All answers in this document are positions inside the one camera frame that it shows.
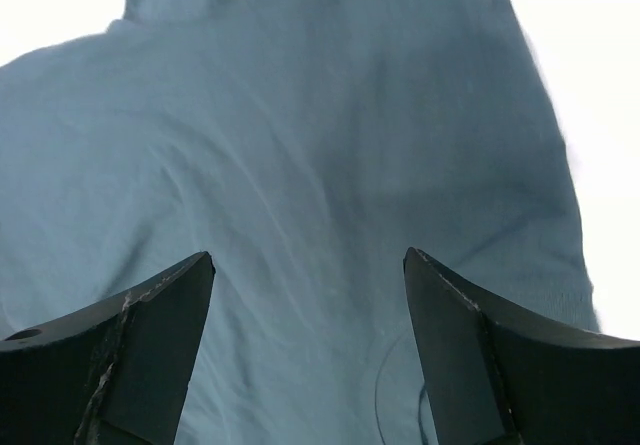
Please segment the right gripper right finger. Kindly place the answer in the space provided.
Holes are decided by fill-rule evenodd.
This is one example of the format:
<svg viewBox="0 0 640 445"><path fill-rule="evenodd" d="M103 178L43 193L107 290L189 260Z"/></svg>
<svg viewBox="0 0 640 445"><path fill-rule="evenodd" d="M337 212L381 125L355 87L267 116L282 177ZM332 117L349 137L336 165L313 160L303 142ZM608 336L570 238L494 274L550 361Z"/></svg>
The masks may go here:
<svg viewBox="0 0 640 445"><path fill-rule="evenodd" d="M639 345L546 318L421 250L404 281L441 444L635 444Z"/></svg>

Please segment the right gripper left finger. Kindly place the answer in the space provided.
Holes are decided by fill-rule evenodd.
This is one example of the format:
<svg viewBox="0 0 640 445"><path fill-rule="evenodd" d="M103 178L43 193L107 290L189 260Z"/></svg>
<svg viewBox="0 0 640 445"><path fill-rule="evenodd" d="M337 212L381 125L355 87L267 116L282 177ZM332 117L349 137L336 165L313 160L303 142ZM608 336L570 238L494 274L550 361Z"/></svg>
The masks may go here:
<svg viewBox="0 0 640 445"><path fill-rule="evenodd" d="M214 275L200 252L3 339L2 443L173 443Z"/></svg>

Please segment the blue t-shirt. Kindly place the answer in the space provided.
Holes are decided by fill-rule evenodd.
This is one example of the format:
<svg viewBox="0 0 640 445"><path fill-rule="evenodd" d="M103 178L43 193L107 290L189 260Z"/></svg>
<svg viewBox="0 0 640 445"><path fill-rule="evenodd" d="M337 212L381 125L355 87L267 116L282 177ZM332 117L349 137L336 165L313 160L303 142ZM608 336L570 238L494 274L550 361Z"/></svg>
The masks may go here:
<svg viewBox="0 0 640 445"><path fill-rule="evenodd" d="M180 444L421 443L411 247L598 327L510 0L126 0L1 70L1 327L208 251Z"/></svg>

